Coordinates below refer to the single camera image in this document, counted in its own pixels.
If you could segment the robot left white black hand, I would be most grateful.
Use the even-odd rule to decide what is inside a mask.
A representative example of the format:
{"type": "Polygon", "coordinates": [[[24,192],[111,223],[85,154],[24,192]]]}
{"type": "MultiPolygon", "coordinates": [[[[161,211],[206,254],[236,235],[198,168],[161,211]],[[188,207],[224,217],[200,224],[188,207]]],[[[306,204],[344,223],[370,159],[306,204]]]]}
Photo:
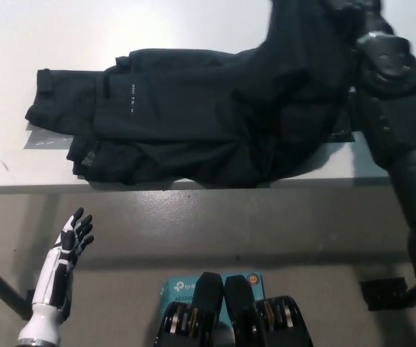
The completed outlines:
{"type": "Polygon", "coordinates": [[[64,311],[71,306],[73,272],[85,248],[94,241],[91,215],[76,210],[64,224],[49,249],[39,276],[33,304],[44,304],[64,311]]]}

